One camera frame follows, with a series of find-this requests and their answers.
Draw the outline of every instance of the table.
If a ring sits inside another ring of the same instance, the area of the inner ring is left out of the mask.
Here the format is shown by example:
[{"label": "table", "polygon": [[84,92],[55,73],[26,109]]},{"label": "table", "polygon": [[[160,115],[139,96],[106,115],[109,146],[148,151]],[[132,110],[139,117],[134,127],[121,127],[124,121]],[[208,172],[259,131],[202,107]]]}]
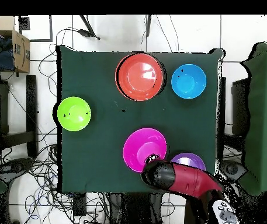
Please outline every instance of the table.
[{"label": "table", "polygon": [[[77,52],[57,46],[58,95],[78,96],[88,102],[92,118],[79,132],[58,124],[58,189],[64,193],[156,192],[124,163],[122,150],[127,137],[137,129],[159,130],[168,144],[166,159],[181,152],[199,155],[210,173],[216,160],[216,110],[218,61],[223,50],[210,54],[151,52],[165,67],[167,84],[162,93],[147,101],[131,101],[115,84],[115,69],[132,52]],[[193,100],[179,98],[171,88],[177,67],[195,64],[205,71],[207,86]]]}]

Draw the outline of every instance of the purple bowl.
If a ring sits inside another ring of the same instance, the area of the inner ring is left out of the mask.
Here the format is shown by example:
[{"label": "purple bowl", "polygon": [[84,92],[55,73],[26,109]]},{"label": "purple bowl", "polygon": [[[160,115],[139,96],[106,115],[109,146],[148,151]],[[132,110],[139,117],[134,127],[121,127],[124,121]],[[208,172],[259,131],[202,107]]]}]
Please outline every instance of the purple bowl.
[{"label": "purple bowl", "polygon": [[205,164],[200,157],[193,153],[180,153],[176,155],[171,162],[195,167],[197,169],[206,171]]}]

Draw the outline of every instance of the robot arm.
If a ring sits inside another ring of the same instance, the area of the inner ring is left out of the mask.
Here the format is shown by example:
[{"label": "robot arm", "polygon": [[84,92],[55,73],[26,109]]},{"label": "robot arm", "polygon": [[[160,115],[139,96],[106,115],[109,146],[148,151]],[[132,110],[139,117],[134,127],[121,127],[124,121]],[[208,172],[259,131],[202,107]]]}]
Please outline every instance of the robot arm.
[{"label": "robot arm", "polygon": [[207,212],[207,224],[239,224],[229,203],[221,192],[223,187],[208,172],[155,159],[145,165],[141,179],[148,186],[188,195],[200,200],[208,197],[201,212]]}]

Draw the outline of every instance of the white tile floor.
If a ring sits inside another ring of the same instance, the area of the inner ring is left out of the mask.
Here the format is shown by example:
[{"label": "white tile floor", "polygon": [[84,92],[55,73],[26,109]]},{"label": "white tile floor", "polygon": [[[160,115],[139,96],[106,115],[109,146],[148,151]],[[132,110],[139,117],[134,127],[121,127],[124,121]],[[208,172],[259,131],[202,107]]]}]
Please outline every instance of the white tile floor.
[{"label": "white tile floor", "polygon": [[[158,15],[160,24],[165,32],[172,51],[178,50],[176,33],[172,26],[168,15]],[[141,46],[141,40],[145,31],[144,15],[106,15],[106,16],[90,16],[89,22],[93,27],[96,35],[101,40],[95,38],[85,38],[76,32],[61,31],[67,27],[77,29],[85,29],[85,25],[79,16],[52,16],[53,25],[53,43],[64,44],[78,51],[145,51],[145,40]],[[226,51],[226,57],[223,63],[223,76],[227,77],[226,88],[226,123],[232,123],[231,113],[231,85],[233,81],[246,78],[246,70],[239,64],[240,61],[247,59],[253,45],[260,41],[267,41],[267,16],[264,15],[172,15],[172,21],[176,28],[179,39],[179,51],[193,53],[207,53],[213,48],[223,48]],[[32,18],[33,27],[47,27],[47,18]],[[31,39],[48,39],[46,33],[42,37],[42,33],[33,33],[34,30],[24,32],[25,36]],[[55,84],[53,81],[39,72],[40,70],[45,75],[51,76],[54,81],[57,80],[56,71],[56,56],[55,53],[45,59],[46,56],[54,51],[55,46],[51,43],[31,43],[30,55],[30,75],[37,76],[38,90],[38,111],[39,111],[39,129],[42,133],[48,133],[56,125],[52,119],[52,109],[56,98],[49,91],[56,94]],[[148,38],[148,51],[170,51],[169,45],[164,37],[156,16],[152,17],[151,31]],[[11,76],[11,73],[2,73],[4,79]],[[14,74],[9,79],[12,93],[16,96],[21,105],[26,107],[26,74],[19,74],[17,78]],[[17,104],[16,100],[9,96],[9,131],[11,133],[21,132],[25,130],[26,114]],[[226,125],[226,133],[231,132],[231,126]],[[47,144],[57,142],[56,129],[46,137]],[[39,142],[39,148],[45,146],[44,142]],[[14,147],[9,158],[26,157],[26,145],[18,145]],[[40,155],[41,159],[46,159],[47,153]],[[21,224],[29,217],[26,212],[29,210],[33,198],[30,195],[38,193],[39,185],[31,175],[23,175],[13,182],[9,197],[11,218],[20,220]],[[89,193],[90,199],[98,197],[97,194]],[[163,201],[168,200],[168,195],[165,194]],[[164,224],[183,224],[185,199],[180,196],[171,195],[170,204],[164,203],[161,209]],[[91,211],[95,210],[96,201],[89,203]],[[64,212],[59,209],[51,210],[51,205],[48,202],[41,201],[41,205],[37,206],[34,214],[27,224],[72,224],[66,217]],[[83,224],[86,216],[80,219]],[[76,217],[76,223],[79,222],[79,217]],[[99,213],[98,221],[103,222],[104,214]]]}]

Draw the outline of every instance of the red bowl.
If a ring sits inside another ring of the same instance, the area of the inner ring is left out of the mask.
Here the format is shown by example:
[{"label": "red bowl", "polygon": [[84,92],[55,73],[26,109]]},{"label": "red bowl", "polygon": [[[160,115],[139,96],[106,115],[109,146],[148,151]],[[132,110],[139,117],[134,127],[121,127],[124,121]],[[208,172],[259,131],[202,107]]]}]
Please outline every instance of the red bowl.
[{"label": "red bowl", "polygon": [[164,74],[159,62],[145,53],[124,57],[116,68],[116,85],[130,100],[153,98],[163,86]]}]

